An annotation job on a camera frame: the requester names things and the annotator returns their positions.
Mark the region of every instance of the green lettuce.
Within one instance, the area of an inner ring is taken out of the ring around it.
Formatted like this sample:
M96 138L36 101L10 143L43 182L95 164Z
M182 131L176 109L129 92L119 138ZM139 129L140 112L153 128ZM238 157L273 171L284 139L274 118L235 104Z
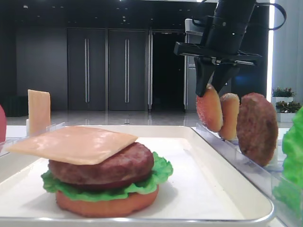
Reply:
M149 194L157 190L157 185L167 181L168 177L172 175L173 168L170 162L163 157L159 157L156 152L153 152L154 166L152 168L151 176L137 183L133 183L128 187L106 190L102 192L85 192L76 189L66 183L56 179L52 172L48 170L42 174L44 185L43 188L50 193L61 191L65 196L73 201L110 201L117 199L126 199L129 193Z

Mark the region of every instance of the brown patty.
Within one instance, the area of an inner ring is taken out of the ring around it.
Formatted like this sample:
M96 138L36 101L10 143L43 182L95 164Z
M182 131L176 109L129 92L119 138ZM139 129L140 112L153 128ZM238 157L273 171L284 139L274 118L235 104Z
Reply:
M276 110L263 95L251 93L241 99L237 135L243 154L266 166L276 149L278 125Z
M144 180L154 164L151 151L133 143L97 165L73 165L49 160L49 169L62 182L84 190L118 188Z

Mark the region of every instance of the floor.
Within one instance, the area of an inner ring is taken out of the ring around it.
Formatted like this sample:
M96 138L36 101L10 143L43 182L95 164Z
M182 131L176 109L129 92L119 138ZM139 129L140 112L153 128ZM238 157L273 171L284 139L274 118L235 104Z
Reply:
M25 125L25 117L8 117L8 125ZM143 111L73 111L52 112L52 124L67 125L185 125L194 127L200 122L196 113ZM292 123L278 123L279 128L290 128Z

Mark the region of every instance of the ceiling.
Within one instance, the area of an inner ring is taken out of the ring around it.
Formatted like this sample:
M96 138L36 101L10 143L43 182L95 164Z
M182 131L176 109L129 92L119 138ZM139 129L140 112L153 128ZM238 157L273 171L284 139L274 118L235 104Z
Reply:
M17 26L184 29L184 20L212 15L215 3L151 0L1 0Z

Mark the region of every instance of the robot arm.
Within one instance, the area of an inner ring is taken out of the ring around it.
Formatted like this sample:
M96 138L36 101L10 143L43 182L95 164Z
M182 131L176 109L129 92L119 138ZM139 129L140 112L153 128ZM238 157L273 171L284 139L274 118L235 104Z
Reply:
M176 42L174 53L195 57L196 94L202 97L211 76L219 93L227 81L239 73L241 65L258 65L261 55L239 51L255 6L273 5L284 16L286 12L275 3L256 3L256 0L218 0L214 16L186 19L186 33L201 35L200 44Z

